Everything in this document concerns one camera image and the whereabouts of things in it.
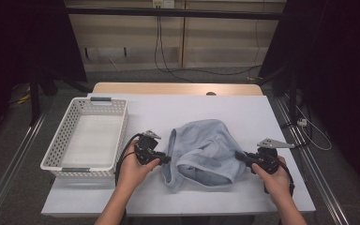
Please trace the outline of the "person's right hand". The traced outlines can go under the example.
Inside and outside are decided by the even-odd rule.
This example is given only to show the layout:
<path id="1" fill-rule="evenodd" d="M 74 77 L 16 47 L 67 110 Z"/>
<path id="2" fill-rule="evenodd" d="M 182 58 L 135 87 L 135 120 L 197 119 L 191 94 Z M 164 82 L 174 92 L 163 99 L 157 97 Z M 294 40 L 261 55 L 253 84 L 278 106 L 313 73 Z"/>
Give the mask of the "person's right hand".
<path id="1" fill-rule="evenodd" d="M 273 174 L 267 173 L 256 163 L 252 164 L 252 169 L 263 180 L 272 202 L 277 207 L 284 207 L 292 201 L 289 176 L 282 167 Z"/>

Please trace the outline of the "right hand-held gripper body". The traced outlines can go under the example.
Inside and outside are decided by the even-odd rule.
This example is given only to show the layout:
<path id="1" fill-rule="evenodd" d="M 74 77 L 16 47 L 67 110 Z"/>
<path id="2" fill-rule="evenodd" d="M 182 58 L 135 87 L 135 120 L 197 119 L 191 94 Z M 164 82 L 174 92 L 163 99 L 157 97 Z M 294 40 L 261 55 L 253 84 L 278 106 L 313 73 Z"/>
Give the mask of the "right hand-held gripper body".
<path id="1" fill-rule="evenodd" d="M 249 168 L 255 163 L 269 174 L 275 173 L 279 167 L 286 172 L 289 171 L 287 166 L 278 159 L 277 149 L 294 148 L 294 144 L 266 138 L 263 141 L 258 142 L 257 146 L 257 153 L 247 153 L 247 166 Z"/>

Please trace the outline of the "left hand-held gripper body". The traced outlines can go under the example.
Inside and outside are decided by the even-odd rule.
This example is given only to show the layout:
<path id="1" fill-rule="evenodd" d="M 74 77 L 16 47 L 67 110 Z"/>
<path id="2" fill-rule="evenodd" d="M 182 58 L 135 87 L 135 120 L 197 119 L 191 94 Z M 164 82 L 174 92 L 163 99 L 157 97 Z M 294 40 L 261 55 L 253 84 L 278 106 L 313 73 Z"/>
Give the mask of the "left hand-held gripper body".
<path id="1" fill-rule="evenodd" d="M 161 153 L 155 151 L 158 139 L 160 137 L 151 130 L 147 130 L 140 135 L 135 145 L 135 154 L 142 165 L 146 165 L 156 158 L 163 158 Z"/>

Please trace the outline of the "aluminium floor rail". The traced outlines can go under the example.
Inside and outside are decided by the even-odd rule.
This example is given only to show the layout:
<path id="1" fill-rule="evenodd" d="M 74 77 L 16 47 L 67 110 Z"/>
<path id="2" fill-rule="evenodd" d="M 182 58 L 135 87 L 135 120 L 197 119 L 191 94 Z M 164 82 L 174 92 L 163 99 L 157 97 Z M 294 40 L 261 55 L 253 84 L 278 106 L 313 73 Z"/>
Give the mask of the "aluminium floor rail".
<path id="1" fill-rule="evenodd" d="M 38 135 L 40 128 L 44 124 L 46 113 L 42 113 L 27 129 L 27 132 L 22 139 L 21 144 L 17 148 L 17 151 L 9 162 L 3 176 L 0 178 L 0 207 L 6 198 L 11 184 L 17 176 L 36 136 Z"/>
<path id="2" fill-rule="evenodd" d="M 316 159 L 311 153 L 310 148 L 307 145 L 309 138 L 303 135 L 303 131 L 297 125 L 291 125 L 291 113 L 290 113 L 290 106 L 286 103 L 286 97 L 280 97 L 275 100 L 279 111 L 285 121 L 286 130 L 289 130 L 292 139 L 298 145 L 298 152 L 303 159 L 304 163 L 307 166 L 308 171 L 311 174 L 311 177 L 314 181 L 315 186 L 320 192 L 323 202 L 325 203 L 325 207 L 328 210 L 332 220 L 336 225 L 350 225 L 349 220 L 346 217 L 342 206 L 340 205 L 337 197 L 335 196 L 333 190 L 330 188 L 328 182 L 323 176 L 319 165 L 317 164 Z"/>

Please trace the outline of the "black curtain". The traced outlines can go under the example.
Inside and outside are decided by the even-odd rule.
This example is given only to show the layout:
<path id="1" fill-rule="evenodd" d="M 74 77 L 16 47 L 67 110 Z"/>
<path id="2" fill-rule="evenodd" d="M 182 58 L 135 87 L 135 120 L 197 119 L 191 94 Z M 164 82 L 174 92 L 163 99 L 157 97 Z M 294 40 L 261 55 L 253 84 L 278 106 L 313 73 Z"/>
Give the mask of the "black curtain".
<path id="1" fill-rule="evenodd" d="M 260 74 L 278 69 L 281 94 L 297 81 L 360 175 L 360 0 L 286 0 Z"/>
<path id="2" fill-rule="evenodd" d="M 57 81 L 89 90 L 64 0 L 0 0 L 0 95 L 18 83 L 53 95 Z"/>

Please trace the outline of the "black metal stand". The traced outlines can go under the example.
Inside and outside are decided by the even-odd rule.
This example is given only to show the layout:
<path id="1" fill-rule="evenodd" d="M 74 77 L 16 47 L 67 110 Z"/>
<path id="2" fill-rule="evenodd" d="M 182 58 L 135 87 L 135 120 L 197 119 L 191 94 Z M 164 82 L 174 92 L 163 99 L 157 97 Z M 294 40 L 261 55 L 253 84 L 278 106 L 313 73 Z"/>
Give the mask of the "black metal stand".
<path id="1" fill-rule="evenodd" d="M 296 116 L 296 90 L 297 90 L 297 76 L 296 73 L 287 66 L 282 66 L 274 72 L 260 78 L 256 84 L 263 86 L 273 80 L 283 81 L 287 87 L 283 89 L 282 96 L 288 95 L 288 110 L 290 124 L 295 126 L 297 124 Z"/>
<path id="2" fill-rule="evenodd" d="M 48 67 L 34 67 L 29 74 L 29 87 L 31 96 L 32 116 L 30 125 L 33 126 L 41 116 L 39 90 L 51 97 L 57 94 L 55 81 L 61 81 L 77 89 L 82 93 L 91 93 L 92 88 L 64 76 L 63 74 Z"/>

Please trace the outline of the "light blue tank top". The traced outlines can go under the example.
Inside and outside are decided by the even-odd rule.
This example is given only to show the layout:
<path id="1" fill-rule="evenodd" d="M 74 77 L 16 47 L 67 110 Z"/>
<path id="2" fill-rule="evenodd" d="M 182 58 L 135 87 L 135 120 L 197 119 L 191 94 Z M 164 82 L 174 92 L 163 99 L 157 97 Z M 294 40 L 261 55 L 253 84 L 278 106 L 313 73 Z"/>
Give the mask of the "light blue tank top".
<path id="1" fill-rule="evenodd" d="M 235 158 L 243 151 L 217 119 L 189 122 L 171 132 L 165 154 L 171 161 L 162 166 L 164 184 L 177 191 L 185 181 L 205 188 L 232 186 L 246 165 Z"/>

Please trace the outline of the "white table cover sheet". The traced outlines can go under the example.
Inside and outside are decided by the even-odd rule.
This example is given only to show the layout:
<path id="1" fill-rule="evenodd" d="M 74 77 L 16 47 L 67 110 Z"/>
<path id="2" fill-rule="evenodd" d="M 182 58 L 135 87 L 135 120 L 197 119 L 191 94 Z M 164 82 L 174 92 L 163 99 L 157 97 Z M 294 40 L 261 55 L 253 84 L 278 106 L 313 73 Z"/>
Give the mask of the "white table cover sheet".
<path id="1" fill-rule="evenodd" d="M 265 138 L 284 139 L 265 96 L 91 94 L 87 98 L 127 101 L 127 128 L 122 149 L 134 134 L 152 130 L 161 138 L 157 150 L 164 151 L 174 128 L 203 119 L 222 121 L 241 149 L 247 152 L 256 151 L 257 143 Z M 114 190 L 114 176 L 55 177 L 42 209 L 47 216 L 98 215 Z M 275 209 L 263 190 L 262 181 L 250 171 L 244 171 L 229 187 L 207 188 L 186 181 L 177 191 L 172 191 L 165 186 L 160 168 L 147 175 L 127 205 L 131 217 L 255 215 Z"/>

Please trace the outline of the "light wooden table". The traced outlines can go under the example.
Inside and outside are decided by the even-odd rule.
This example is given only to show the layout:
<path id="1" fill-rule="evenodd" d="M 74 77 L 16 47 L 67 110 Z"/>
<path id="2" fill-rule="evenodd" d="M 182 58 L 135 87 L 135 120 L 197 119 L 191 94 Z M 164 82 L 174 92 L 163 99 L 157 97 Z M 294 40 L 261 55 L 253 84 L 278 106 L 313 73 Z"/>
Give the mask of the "light wooden table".
<path id="1" fill-rule="evenodd" d="M 230 83 L 175 83 L 175 82 L 98 82 L 93 94 L 146 94 L 146 95 L 203 95 L 214 92 L 217 96 L 262 96 L 256 84 Z"/>

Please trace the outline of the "white wall socket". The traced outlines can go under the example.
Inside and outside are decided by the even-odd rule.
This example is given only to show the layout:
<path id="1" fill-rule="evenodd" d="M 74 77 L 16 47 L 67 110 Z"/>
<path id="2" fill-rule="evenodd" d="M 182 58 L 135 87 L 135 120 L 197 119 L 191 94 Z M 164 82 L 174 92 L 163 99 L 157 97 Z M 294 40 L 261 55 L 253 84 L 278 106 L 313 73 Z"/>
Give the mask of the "white wall socket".
<path id="1" fill-rule="evenodd" d="M 175 8 L 174 0 L 152 0 L 153 8 Z"/>

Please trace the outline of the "black metal crossbar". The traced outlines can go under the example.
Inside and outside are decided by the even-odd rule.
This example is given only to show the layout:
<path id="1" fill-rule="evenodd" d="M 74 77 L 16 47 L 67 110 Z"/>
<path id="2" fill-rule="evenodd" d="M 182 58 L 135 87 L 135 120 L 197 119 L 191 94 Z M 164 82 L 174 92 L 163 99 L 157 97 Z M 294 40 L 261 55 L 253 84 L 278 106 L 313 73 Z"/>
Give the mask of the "black metal crossbar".
<path id="1" fill-rule="evenodd" d="M 157 16 L 183 18 L 214 18 L 279 21 L 286 19 L 284 13 L 244 12 L 222 10 L 197 10 L 175 8 L 138 8 L 138 7 L 67 7 L 68 14 Z"/>

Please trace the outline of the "white perforated plastic basket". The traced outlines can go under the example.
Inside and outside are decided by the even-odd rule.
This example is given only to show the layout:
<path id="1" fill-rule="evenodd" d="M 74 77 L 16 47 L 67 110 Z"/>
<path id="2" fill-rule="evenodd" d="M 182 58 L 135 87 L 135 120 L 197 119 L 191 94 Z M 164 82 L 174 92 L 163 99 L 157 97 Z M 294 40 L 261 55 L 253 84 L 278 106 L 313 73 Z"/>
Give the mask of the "white perforated plastic basket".
<path id="1" fill-rule="evenodd" d="M 128 102 L 75 97 L 40 163 L 57 177 L 113 177 L 128 122 Z"/>

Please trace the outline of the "beige wooden desk cabinet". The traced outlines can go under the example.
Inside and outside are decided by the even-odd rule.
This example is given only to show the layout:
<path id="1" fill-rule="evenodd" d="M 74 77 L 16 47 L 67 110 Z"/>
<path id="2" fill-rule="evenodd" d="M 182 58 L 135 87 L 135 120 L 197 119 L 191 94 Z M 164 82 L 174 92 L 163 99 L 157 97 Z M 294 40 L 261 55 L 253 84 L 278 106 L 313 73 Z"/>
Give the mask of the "beige wooden desk cabinet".
<path id="1" fill-rule="evenodd" d="M 287 0 L 174 0 L 175 9 L 281 13 Z M 64 0 L 68 7 L 153 8 L 152 0 Z M 69 16 L 87 71 L 253 67 L 263 62 L 276 21 Z"/>

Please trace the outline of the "person's left hand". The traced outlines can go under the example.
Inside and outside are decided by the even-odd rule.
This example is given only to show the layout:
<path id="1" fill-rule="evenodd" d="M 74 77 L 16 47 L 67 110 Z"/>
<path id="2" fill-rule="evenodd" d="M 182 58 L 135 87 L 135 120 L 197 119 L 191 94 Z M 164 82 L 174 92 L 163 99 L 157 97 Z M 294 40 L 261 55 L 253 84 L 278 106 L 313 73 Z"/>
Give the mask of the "person's left hand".
<path id="1" fill-rule="evenodd" d="M 117 186 L 125 189 L 135 189 L 143 182 L 146 175 L 156 168 L 159 159 L 154 159 L 148 164 L 142 165 L 134 153 L 137 141 L 133 141 L 127 148 L 126 156 L 122 160 Z"/>

